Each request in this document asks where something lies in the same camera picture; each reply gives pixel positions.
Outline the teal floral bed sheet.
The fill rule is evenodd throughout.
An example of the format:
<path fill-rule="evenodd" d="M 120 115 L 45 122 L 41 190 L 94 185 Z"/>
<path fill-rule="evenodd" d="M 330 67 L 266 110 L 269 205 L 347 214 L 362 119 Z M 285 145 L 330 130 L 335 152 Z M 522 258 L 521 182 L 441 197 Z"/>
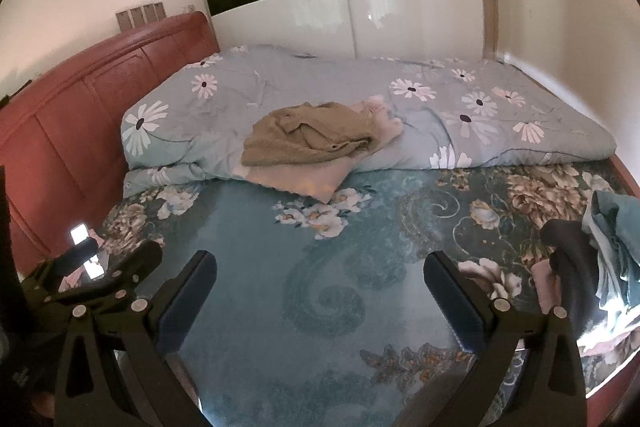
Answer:
<path fill-rule="evenodd" d="M 244 182 L 171 185 L 111 210 L 102 257 L 160 243 L 149 296 L 195 251 L 215 255 L 180 351 L 212 424 L 388 426 L 473 361 L 428 292 L 425 256 L 443 251 L 489 296 L 534 312 L 540 229 L 623 188 L 606 161 L 357 173 L 324 205 Z"/>

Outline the tan knitted sweater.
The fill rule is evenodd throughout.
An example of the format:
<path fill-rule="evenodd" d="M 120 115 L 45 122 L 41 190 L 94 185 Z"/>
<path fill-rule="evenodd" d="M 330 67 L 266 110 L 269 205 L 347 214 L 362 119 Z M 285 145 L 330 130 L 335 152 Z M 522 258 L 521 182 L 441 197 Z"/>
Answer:
<path fill-rule="evenodd" d="M 246 167 L 312 165 L 352 157 L 380 144 L 382 131 L 368 110 L 341 103 L 280 108 L 257 121 L 244 140 Z"/>

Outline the grey wall switch panel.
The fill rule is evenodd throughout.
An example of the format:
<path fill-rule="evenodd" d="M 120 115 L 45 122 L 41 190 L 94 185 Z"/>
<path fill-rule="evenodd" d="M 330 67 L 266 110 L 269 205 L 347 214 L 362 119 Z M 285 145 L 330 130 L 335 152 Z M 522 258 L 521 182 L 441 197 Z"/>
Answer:
<path fill-rule="evenodd" d="M 163 2 L 149 3 L 115 14 L 120 32 L 155 23 L 167 17 Z"/>

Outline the pink garment under sweater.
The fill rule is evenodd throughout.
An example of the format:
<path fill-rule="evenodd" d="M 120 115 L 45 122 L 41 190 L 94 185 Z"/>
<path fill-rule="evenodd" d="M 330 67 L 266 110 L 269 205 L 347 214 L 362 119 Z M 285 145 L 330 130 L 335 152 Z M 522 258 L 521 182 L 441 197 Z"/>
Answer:
<path fill-rule="evenodd" d="M 329 202 L 337 187 L 364 158 L 381 150 L 402 132 L 401 120 L 390 117 L 390 109 L 381 95 L 370 96 L 348 107 L 357 112 L 368 110 L 373 114 L 375 122 L 382 131 L 380 144 L 352 157 L 342 157 L 312 165 L 246 167 L 241 164 L 240 159 L 233 173 L 248 182 L 272 187 L 282 192 L 309 196 L 319 202 Z"/>

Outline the red wooden headboard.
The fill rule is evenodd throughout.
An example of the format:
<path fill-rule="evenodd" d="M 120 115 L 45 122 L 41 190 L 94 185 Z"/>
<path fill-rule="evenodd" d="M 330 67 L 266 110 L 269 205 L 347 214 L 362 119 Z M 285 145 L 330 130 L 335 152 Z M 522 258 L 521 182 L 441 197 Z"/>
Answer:
<path fill-rule="evenodd" d="M 75 225 L 102 225 L 122 199 L 122 116 L 181 67 L 218 49 L 203 13 L 168 17 L 68 58 L 2 108 L 1 164 L 18 272 L 62 255 Z"/>

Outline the light blue garment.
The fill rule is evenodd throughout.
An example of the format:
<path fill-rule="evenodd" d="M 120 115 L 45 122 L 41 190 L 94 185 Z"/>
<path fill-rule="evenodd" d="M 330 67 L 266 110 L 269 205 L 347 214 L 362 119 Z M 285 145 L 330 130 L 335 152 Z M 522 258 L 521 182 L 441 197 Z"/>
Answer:
<path fill-rule="evenodd" d="M 639 199 L 593 191 L 582 231 L 597 251 L 599 308 L 612 324 L 634 321 L 639 308 Z"/>

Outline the grey floral quilt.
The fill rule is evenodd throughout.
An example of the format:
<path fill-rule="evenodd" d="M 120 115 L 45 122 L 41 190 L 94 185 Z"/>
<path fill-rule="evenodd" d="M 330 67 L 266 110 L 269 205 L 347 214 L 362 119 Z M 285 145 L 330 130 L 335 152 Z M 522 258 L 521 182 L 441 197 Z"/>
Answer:
<path fill-rule="evenodd" d="M 513 66 L 327 58 L 237 46 L 184 66 L 122 117 L 124 193 L 238 179 L 328 200 L 352 171 L 553 165 L 616 149 Z"/>

